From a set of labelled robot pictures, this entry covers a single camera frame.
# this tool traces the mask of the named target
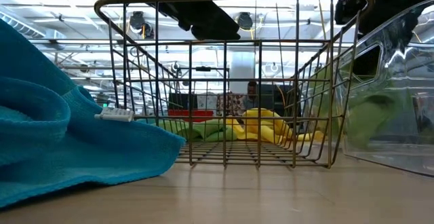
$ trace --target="person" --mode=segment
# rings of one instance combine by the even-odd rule
[[[258,98],[256,95],[258,85],[255,81],[250,81],[247,85],[247,96],[244,98],[245,109],[253,109],[258,107]]]

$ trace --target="ceiling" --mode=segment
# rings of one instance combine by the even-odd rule
[[[77,83],[94,87],[97,92],[113,93],[113,78],[111,67],[111,53],[109,45],[109,29],[105,22],[101,21],[94,12],[94,3],[97,0],[0,0],[0,18],[4,15],[13,18],[20,24],[29,28],[25,34],[50,60],[64,69]],[[296,37],[296,0],[243,0],[243,1],[215,1],[228,15],[234,19],[240,12],[250,13],[254,21],[254,31],[240,30],[242,39],[295,39]],[[330,30],[330,6],[336,4],[337,0],[300,0],[300,38],[301,39],[324,39],[330,36],[330,32],[337,33],[341,26],[334,26]],[[123,12],[120,5],[110,5],[103,8],[104,14],[109,16],[119,25],[123,23]],[[145,5],[131,5],[127,9],[127,17],[134,11],[144,12],[145,20],[155,28],[155,9]],[[114,33],[115,39],[121,35]],[[139,42],[152,43],[150,39],[142,40],[141,35],[130,32],[130,36]],[[192,40],[194,37],[190,32],[183,31],[177,22],[159,16],[159,39],[160,40]],[[349,31],[343,37],[343,43],[347,45],[353,40],[353,31]],[[264,45],[262,53],[262,65],[267,72],[266,77],[285,77],[294,74],[295,67],[295,46],[292,43],[269,43]],[[299,65],[309,58],[320,48],[320,44],[304,43],[300,45]],[[116,45],[116,50],[123,52],[122,45]],[[149,46],[146,50],[150,55],[155,56],[155,46]],[[134,57],[136,50],[129,48],[130,59],[137,62]],[[176,63],[180,66],[189,65],[188,46],[162,45],[158,48],[159,63],[172,70]],[[224,55],[221,44],[203,45],[195,47],[192,54],[193,66],[209,66],[223,68],[224,61],[227,67],[233,66],[237,60],[233,53],[253,52],[258,66],[258,48],[251,44],[230,45],[228,54]],[[121,70],[123,59],[114,55],[117,77],[123,77]],[[275,69],[267,68],[282,66],[276,73]],[[155,65],[150,62],[145,65],[151,75],[155,75]],[[139,71],[132,69],[131,76],[139,78]],[[219,78],[222,73],[218,71],[194,72],[193,77]],[[222,84],[211,83],[217,90],[222,89]],[[149,94],[154,91],[149,85],[144,88]]]

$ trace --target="wire basket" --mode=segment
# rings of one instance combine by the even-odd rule
[[[133,111],[140,107],[142,112],[136,113],[137,120],[185,137],[187,144],[180,152],[180,163],[330,168],[336,161],[344,133],[347,88],[351,82],[338,72],[340,57],[352,52],[354,60],[358,22],[374,0],[366,0],[365,9],[337,34],[334,34],[335,26],[331,21],[328,39],[300,38],[300,0],[295,0],[293,10],[296,18],[294,39],[284,39],[279,29],[276,39],[255,39],[252,35],[251,40],[237,41],[160,40],[158,7],[154,40],[136,41],[127,35],[127,9],[133,3],[158,6],[159,3],[179,1],[217,0],[99,0],[95,4],[96,13],[110,26],[115,106]],[[332,19],[333,0],[330,3]],[[123,7],[123,20],[119,26],[103,13],[103,7],[112,4]],[[352,32],[352,26],[355,26],[352,44],[343,47],[342,37]],[[113,39],[112,29],[123,37],[121,41]],[[300,54],[306,44],[315,48],[316,53],[308,60],[301,60]],[[161,49],[169,46],[184,48],[188,65],[182,67],[175,63],[167,67],[159,62],[159,54],[164,53]],[[196,67],[193,51],[199,48],[219,50],[222,62],[215,67]],[[269,48],[281,54],[271,67],[274,71],[280,70],[274,77],[262,75],[263,52]],[[282,61],[288,48],[294,51],[293,72],[288,72]],[[231,77],[228,52],[240,49],[255,53],[256,77]],[[115,56],[123,59],[122,74],[116,72],[119,67],[115,64]],[[213,72],[217,76],[198,77],[200,72]],[[233,84],[246,85],[247,82],[254,88],[250,95],[231,92]]]

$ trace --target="wire grid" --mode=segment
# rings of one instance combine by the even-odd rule
[[[165,130],[176,133],[187,139],[186,146],[181,150],[178,162],[195,164],[252,164],[282,166],[323,166],[330,168],[336,161],[340,139],[343,133],[344,118],[351,80],[338,75],[340,57],[352,52],[351,64],[355,57],[355,44],[357,41],[358,22],[361,18],[359,12],[352,21],[342,27],[341,31],[334,35],[333,21],[331,21],[330,39],[303,40],[300,39],[300,6],[296,0],[296,38],[295,39],[271,39],[271,40],[236,40],[236,41],[177,41],[164,42],[158,36],[158,6],[161,2],[175,1],[209,1],[209,0],[99,0],[96,3],[96,13],[106,21],[115,31],[123,36],[123,54],[113,49],[113,34],[110,30],[111,55],[113,67],[113,82],[116,84],[116,106],[135,111],[134,92],[141,94],[146,106],[146,96],[151,97],[151,105],[144,110],[142,115],[136,115],[136,119],[145,119],[148,123],[155,122]],[[366,0],[366,12],[372,6],[374,0]],[[333,0],[330,1],[330,16],[334,16]],[[123,4],[123,29],[119,28],[101,12],[101,7],[107,4]],[[127,4],[130,3],[155,3],[155,42],[137,43],[127,35]],[[355,24],[353,45],[342,49],[342,36]],[[282,77],[257,79],[234,79],[229,77],[227,67],[227,48],[234,43],[248,44],[258,50],[259,74],[262,74],[262,49],[267,43],[293,43],[295,46],[295,74],[285,74],[282,69]],[[300,64],[298,53],[300,43],[319,43],[318,52],[303,65]],[[204,69],[219,70],[218,67],[194,67],[193,48],[197,45],[222,45],[224,52],[224,66],[220,69],[221,78],[197,78],[193,77],[194,71]],[[189,49],[189,67],[183,68],[186,72],[172,72],[159,63],[158,48],[162,45],[185,45]],[[146,50],[155,48],[155,57]],[[338,48],[338,55],[334,56],[334,47]],[[134,47],[135,55],[129,57],[129,48]],[[123,76],[116,77],[113,56],[123,57]],[[326,63],[321,66],[319,59],[326,55]],[[130,68],[140,70],[139,79],[132,79]],[[205,108],[196,109],[197,95],[194,93],[194,84],[197,82],[219,82],[222,93],[219,94],[220,109]],[[236,81],[255,81],[257,83],[256,100],[258,108],[246,111],[241,108],[233,108],[233,101],[239,99],[239,94],[231,94],[229,84]],[[188,94],[181,92],[181,84],[187,84]],[[271,91],[265,90],[268,84]],[[332,124],[338,124],[337,134],[333,135]],[[208,131],[213,130],[214,137],[208,138]]]

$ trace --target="towel tag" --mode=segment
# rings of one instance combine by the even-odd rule
[[[134,112],[118,108],[102,108],[101,114],[95,115],[95,119],[115,120],[118,122],[131,122]]]

